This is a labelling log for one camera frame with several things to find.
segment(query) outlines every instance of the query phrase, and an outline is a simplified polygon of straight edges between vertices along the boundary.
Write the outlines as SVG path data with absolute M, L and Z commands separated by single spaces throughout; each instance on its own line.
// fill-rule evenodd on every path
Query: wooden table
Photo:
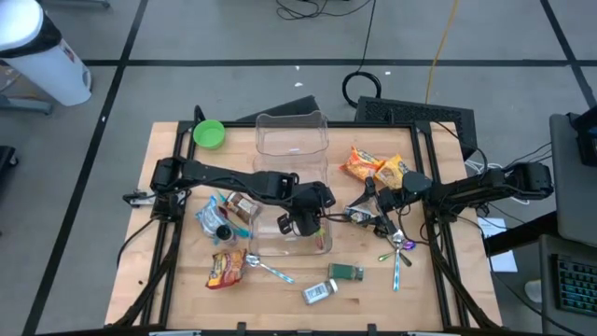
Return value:
M 172 156 L 175 130 L 176 123 L 173 122 L 153 125 L 139 181 L 140 189 L 148 189 L 156 160 Z M 442 182 L 464 178 L 465 166 L 457 140 L 438 125 L 432 125 L 432 130 Z M 408 130 L 330 128 L 328 134 L 327 178 L 337 199 L 332 212 L 340 212 L 344 205 L 363 192 L 363 183 L 338 169 L 348 158 L 351 145 L 379 158 L 390 158 L 399 153 L 409 167 L 415 166 Z M 420 142 L 425 171 L 429 173 L 422 135 Z M 201 162 L 206 164 L 252 172 L 256 154 L 255 129 L 234 128 L 228 129 L 223 147 L 216 151 L 198 148 L 196 159 L 201 158 Z M 418 245 L 413 251 L 405 252 L 412 260 L 412 267 L 402 267 L 400 290 L 394 292 L 393 258 L 377 261 L 379 255 L 391 251 L 388 243 L 368 230 L 346 223 L 333 224 L 333 248 L 328 254 L 263 259 L 271 267 L 292 276 L 297 282 L 295 285 L 289 285 L 265 270 L 249 269 L 242 282 L 233 287 L 219 290 L 206 288 L 205 282 L 213 264 L 212 255 L 221 246 L 215 247 L 212 240 L 201 232 L 194 214 L 213 192 L 211 188 L 196 188 L 187 203 L 168 318 L 169 329 L 236 329 L 237 323 L 243 321 L 248 329 L 270 330 L 365 330 L 368 323 L 375 323 L 378 330 L 442 330 L 428 247 Z M 146 223 L 149 213 L 150 207 L 133 209 L 127 235 Z M 462 216 L 477 221 L 473 210 L 465 210 Z M 417 203 L 404 217 L 405 230 L 411 238 L 420 239 L 422 223 L 423 210 Z M 150 227 L 123 253 L 106 323 L 121 317 L 146 283 L 157 227 Z M 501 325 L 479 229 L 463 220 L 452 223 L 451 229 L 463 284 L 487 316 Z M 326 280 L 329 262 L 364 266 L 365 280 L 339 281 L 340 290 L 333 297 L 313 306 L 306 305 L 301 291 Z M 447 280 L 445 283 L 451 322 L 457 325 L 453 292 L 450 283 Z M 158 288 L 151 321 L 158 319 L 160 302 L 161 288 Z

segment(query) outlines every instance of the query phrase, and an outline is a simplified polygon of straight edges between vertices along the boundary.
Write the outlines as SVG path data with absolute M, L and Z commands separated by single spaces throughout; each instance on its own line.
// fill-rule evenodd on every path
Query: green can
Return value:
M 365 269 L 359 266 L 330 263 L 327 267 L 327 276 L 330 279 L 363 281 Z

